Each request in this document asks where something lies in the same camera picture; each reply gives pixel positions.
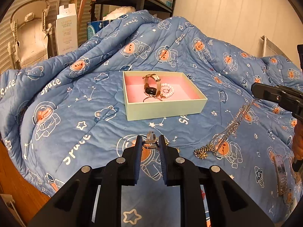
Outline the right hand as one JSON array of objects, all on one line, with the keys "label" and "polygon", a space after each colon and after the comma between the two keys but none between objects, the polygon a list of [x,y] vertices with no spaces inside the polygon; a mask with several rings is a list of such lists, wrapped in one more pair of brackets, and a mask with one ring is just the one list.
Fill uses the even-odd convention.
[{"label": "right hand", "polygon": [[301,121],[297,121],[297,125],[294,128],[294,137],[292,151],[297,160],[303,158],[303,125]]}]

